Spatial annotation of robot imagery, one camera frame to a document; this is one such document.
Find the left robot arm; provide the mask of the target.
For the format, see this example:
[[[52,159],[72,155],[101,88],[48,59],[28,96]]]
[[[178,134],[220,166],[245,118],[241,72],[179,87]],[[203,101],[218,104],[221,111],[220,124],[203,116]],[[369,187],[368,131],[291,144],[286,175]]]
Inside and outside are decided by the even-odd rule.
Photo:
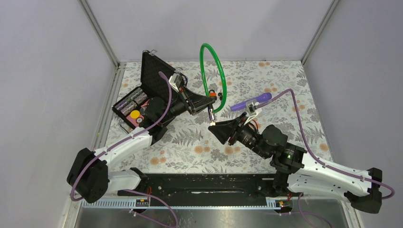
[[[112,168],[136,151],[161,140],[168,124],[177,116],[185,112],[196,115],[217,100],[214,93],[199,95],[184,85],[178,89],[151,90],[138,86],[112,106],[132,131],[110,145],[93,151],[84,148],[77,153],[67,175],[72,201],[93,203],[111,191],[128,189],[135,195],[147,191],[147,183],[139,172],[132,169],[112,171]]]

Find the orange black padlock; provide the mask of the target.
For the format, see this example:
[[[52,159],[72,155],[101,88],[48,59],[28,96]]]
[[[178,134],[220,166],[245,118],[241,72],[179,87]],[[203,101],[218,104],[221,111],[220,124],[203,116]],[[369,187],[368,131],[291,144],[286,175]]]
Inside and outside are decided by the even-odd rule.
[[[217,99],[217,94],[214,90],[209,90],[208,95],[209,95],[209,97],[213,97],[214,99]]]

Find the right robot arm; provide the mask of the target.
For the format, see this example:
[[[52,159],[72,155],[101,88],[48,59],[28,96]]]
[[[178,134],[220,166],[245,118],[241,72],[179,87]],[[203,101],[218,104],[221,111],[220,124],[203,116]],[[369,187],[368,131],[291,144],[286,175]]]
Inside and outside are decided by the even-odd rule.
[[[306,193],[343,200],[361,212],[377,214],[382,205],[377,168],[356,170],[327,160],[315,160],[308,151],[288,142],[288,136],[274,125],[259,132],[246,113],[213,124],[208,130],[221,144],[241,143],[263,159],[270,159],[276,173],[269,188],[279,196]]]

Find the green cable lock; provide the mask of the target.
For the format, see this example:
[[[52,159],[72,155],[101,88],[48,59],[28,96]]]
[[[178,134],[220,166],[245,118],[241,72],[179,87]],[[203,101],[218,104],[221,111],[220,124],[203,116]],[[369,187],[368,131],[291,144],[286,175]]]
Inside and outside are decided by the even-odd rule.
[[[216,53],[216,51],[213,49],[213,47],[209,44],[209,43],[203,43],[200,47],[200,51],[199,51],[199,63],[200,63],[200,72],[201,72],[201,79],[202,79],[202,83],[203,83],[203,88],[205,91],[205,94],[210,97],[210,91],[208,89],[208,84],[207,84],[207,79],[206,79],[206,75],[205,75],[205,68],[204,68],[204,50],[207,49],[218,70],[220,79],[221,79],[221,87],[222,87],[222,96],[221,96],[221,104],[219,105],[218,108],[213,108],[212,105],[208,105],[208,115],[209,115],[209,119],[210,119],[210,124],[211,125],[215,125],[216,122],[216,117],[215,114],[217,114],[218,112],[220,112],[226,104],[227,101],[227,82],[226,82],[226,77],[225,77],[225,73],[221,64],[221,61]]]

